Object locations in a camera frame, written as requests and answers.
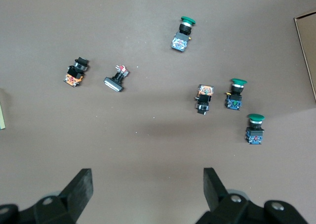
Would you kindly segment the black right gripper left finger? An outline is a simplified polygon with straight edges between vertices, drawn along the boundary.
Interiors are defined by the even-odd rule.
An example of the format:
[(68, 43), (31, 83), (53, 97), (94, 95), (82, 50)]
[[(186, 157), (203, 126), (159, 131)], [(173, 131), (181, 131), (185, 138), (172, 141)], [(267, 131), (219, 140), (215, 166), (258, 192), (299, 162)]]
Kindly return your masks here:
[(93, 195), (92, 170), (81, 169), (58, 194), (40, 199), (20, 211), (15, 204), (0, 206), (2, 224), (75, 224)]

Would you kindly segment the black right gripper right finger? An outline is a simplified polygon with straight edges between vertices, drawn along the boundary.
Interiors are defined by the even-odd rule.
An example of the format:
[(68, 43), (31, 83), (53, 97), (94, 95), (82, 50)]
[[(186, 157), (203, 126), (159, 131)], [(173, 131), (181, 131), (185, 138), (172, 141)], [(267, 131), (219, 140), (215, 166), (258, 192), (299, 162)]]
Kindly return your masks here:
[(203, 170), (203, 191), (209, 206), (198, 224), (306, 224), (291, 204), (268, 200), (259, 207), (243, 195), (228, 193), (213, 168)]

